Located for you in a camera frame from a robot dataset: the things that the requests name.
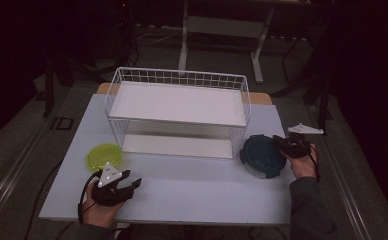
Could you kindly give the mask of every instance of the person's arm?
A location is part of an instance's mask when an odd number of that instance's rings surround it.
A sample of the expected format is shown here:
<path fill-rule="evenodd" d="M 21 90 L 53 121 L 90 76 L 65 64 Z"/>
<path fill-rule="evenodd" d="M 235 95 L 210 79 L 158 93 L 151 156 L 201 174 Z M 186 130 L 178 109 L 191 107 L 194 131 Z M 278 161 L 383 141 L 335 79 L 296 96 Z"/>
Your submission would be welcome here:
<path fill-rule="evenodd" d="M 93 184 L 87 188 L 87 200 L 83 204 L 83 224 L 78 230 L 77 240 L 106 240 L 110 238 L 111 225 L 124 202 L 113 207 L 100 206 L 91 198 Z"/>
<path fill-rule="evenodd" d="M 311 155 L 318 161 L 312 144 Z M 293 159 L 291 169 L 297 178 L 290 185 L 291 193 L 291 240 L 338 239 L 337 225 L 322 203 L 316 180 L 315 166 L 309 156 Z"/>

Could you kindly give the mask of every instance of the white triangular marker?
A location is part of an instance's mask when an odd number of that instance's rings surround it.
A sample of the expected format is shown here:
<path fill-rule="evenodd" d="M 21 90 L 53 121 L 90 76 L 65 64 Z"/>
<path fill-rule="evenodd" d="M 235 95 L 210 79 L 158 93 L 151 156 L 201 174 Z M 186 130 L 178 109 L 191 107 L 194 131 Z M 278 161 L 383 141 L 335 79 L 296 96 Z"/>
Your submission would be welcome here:
<path fill-rule="evenodd" d="M 289 127 L 288 131 L 294 132 L 294 133 L 302 133 L 302 134 L 323 134 L 324 133 L 324 130 L 322 129 L 311 128 L 301 123 L 295 127 L 292 127 L 292 128 Z"/>
<path fill-rule="evenodd" d="M 102 188 L 107 184 L 120 178 L 121 176 L 121 172 L 119 172 L 116 168 L 110 165 L 110 163 L 106 163 L 106 166 L 103 169 L 103 173 L 101 174 L 100 181 L 98 182 L 98 187 Z"/>

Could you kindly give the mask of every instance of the forearm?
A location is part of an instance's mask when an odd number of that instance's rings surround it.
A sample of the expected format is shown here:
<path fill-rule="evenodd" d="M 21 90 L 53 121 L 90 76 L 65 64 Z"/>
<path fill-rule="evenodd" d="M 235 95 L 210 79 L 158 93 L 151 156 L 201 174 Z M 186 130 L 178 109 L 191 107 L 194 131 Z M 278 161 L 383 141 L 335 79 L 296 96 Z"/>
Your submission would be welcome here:
<path fill-rule="evenodd" d="M 77 240 L 107 240 L 110 238 L 111 230 L 109 228 L 98 227 L 90 224 L 81 224 L 79 226 Z"/>
<path fill-rule="evenodd" d="M 326 211 L 313 177 L 303 177 L 290 185 L 291 239 L 338 239 L 337 226 Z"/>

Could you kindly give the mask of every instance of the yellow-green bowl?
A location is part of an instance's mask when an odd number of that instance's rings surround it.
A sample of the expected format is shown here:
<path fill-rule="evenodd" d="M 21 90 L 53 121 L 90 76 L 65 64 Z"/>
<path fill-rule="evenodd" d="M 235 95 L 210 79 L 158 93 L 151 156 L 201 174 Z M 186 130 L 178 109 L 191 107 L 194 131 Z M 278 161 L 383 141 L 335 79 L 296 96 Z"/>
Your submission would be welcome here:
<path fill-rule="evenodd" d="M 88 169 L 92 172 L 103 169 L 107 162 L 117 167 L 122 161 L 122 151 L 117 144 L 100 144 L 91 149 L 86 156 L 86 161 Z"/>

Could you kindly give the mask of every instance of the white tabletop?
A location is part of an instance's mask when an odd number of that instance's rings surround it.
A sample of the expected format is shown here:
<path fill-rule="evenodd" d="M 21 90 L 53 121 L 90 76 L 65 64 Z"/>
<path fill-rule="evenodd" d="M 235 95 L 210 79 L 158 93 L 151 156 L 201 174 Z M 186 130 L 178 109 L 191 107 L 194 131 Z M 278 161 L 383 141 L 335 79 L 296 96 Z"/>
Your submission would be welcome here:
<path fill-rule="evenodd" d="M 114 143 L 104 111 L 105 95 L 93 95 L 63 164 L 40 212 L 41 218 L 77 220 L 77 204 L 91 172 L 85 156 L 95 146 Z M 284 136 L 273 105 L 252 105 L 245 138 L 254 134 Z M 234 159 L 205 159 L 124 153 L 119 170 L 142 178 L 132 200 L 117 215 L 121 222 L 219 225 L 288 224 L 294 181 L 289 162 L 281 176 L 258 179 Z"/>

